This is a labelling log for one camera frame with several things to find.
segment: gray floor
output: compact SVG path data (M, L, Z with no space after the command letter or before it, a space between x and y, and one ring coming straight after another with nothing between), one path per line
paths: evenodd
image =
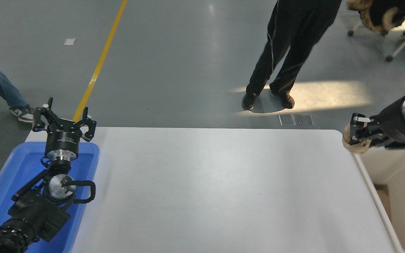
M71 119L121 3L0 0L0 70L32 107L53 97L53 111ZM291 92L296 107L283 110L265 90L252 112L243 111L240 101L274 4L128 1L89 114L102 127L341 131L353 112L377 114L405 94L405 49L384 61L402 31L381 37L361 27L348 37L359 16L344 2L298 76ZM62 45L66 38L77 38L76 44ZM310 114L315 125L281 126L279 114ZM0 98L0 169L29 130Z

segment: chair leg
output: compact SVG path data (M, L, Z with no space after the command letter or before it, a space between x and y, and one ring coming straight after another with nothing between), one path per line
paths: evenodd
M403 43L399 46L399 48L397 48L391 55L387 56L385 60L387 62L393 61L393 59L401 52L401 50L403 50L403 48L405 48L405 39Z
M359 21L357 24L355 24L353 29L348 31L348 35L353 36L354 32L359 28L359 26L361 26L361 24L362 24L362 21Z

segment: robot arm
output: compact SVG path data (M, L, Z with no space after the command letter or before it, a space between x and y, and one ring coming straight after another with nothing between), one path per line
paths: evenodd
M48 131L45 157L50 160L47 169L30 180L12 197L15 202L9 209L9 220L0 226L0 253L23 253L31 243L43 239L50 242L71 217L66 210L71 204L88 203L95 198L95 183L75 181L69 175L71 161L79 156L79 140L90 141L96 121L87 117L85 108L79 122L58 118L51 110L52 98L47 105L36 108L32 131ZM40 119L44 116L48 122ZM89 130L82 134L80 127ZM89 186L90 197L78 200L77 186Z
M349 145L371 140L370 147L405 149L405 96L370 118L352 114L349 137Z

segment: black pants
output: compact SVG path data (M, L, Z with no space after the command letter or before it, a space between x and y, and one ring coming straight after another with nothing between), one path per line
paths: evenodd
M259 95L278 62L287 57L270 89L290 92L315 43L326 32L341 0L278 0L268 23L268 42L252 73L246 93Z

